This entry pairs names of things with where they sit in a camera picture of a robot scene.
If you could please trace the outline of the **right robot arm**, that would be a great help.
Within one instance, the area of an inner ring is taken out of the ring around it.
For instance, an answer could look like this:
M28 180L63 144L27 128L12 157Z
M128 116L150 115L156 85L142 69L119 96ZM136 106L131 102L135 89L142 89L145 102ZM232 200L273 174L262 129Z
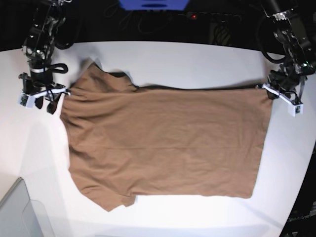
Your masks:
M18 76L23 84L18 104L25 108L41 109L43 101L47 100L46 110L54 114L61 95L71 94L66 86L55 83L53 78L54 74L66 74L68 66L52 64L51 59L55 48L65 50L74 44L61 44L57 39L59 28L66 22L64 5L70 3L70 0L41 0L35 11L32 27L22 45L30 73Z

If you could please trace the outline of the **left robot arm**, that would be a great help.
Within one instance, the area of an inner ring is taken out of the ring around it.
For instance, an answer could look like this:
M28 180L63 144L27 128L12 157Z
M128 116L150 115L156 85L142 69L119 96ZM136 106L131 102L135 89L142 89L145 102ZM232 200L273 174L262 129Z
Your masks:
M265 15L258 22L256 40L264 57L273 64L279 64L279 69L271 70L268 82L261 87L272 100L280 98L290 106L302 106L301 97L307 76L316 72L314 40L308 36L294 1L262 0L260 4ZM276 27L274 36L283 46L283 58L270 57L259 39L259 31L265 20L272 21Z

